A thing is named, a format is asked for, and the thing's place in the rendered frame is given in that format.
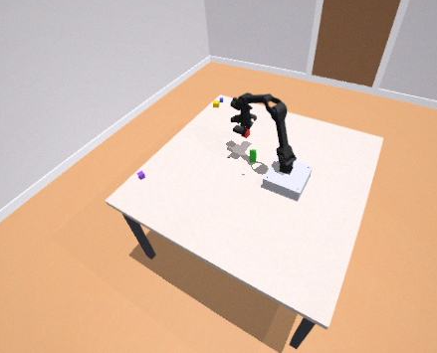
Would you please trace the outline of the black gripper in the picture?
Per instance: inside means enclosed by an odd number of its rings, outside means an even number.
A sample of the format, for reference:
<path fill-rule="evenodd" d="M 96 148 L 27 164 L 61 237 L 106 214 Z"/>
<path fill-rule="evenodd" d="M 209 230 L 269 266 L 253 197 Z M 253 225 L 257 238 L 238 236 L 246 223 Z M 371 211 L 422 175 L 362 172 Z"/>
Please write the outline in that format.
<path fill-rule="evenodd" d="M 240 113 L 240 115 L 239 115 L 239 117 L 241 117 L 241 120 L 240 120 L 240 125 L 236 125 L 236 126 L 234 126 L 233 127 L 233 131 L 234 132 L 236 132 L 236 133 L 239 133 L 239 134 L 242 134 L 243 136 L 245 136 L 245 133 L 246 133 L 246 131 L 247 131 L 247 129 L 249 129 L 250 130 L 250 128 L 251 128 L 251 126 L 253 125 L 253 121 L 252 121 L 252 119 L 254 119 L 254 121 L 256 121 L 257 120 L 257 115 L 256 114 L 253 114 L 253 113 L 250 113 L 249 115 L 247 115 L 247 116 L 243 116 L 243 115 L 241 115 L 241 113 Z M 246 129 L 246 128 L 247 129 Z"/>

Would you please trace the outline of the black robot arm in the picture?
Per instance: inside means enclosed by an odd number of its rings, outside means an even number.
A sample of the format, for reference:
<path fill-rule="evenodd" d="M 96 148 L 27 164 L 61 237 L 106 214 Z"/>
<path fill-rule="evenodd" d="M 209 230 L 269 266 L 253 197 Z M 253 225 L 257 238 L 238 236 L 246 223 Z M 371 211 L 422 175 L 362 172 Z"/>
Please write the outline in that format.
<path fill-rule="evenodd" d="M 270 107 L 269 101 L 276 104 Z M 253 108 L 249 103 L 263 103 L 267 112 L 276 121 L 280 144 L 276 150 L 280 162 L 280 172 L 291 175 L 294 169 L 294 161 L 296 161 L 297 158 L 293 147 L 289 144 L 286 126 L 287 107 L 271 94 L 252 94 L 251 92 L 246 92 L 238 96 L 238 98 L 234 96 L 230 105 L 240 110 L 241 115 L 247 116 L 250 114 L 250 109 Z"/>

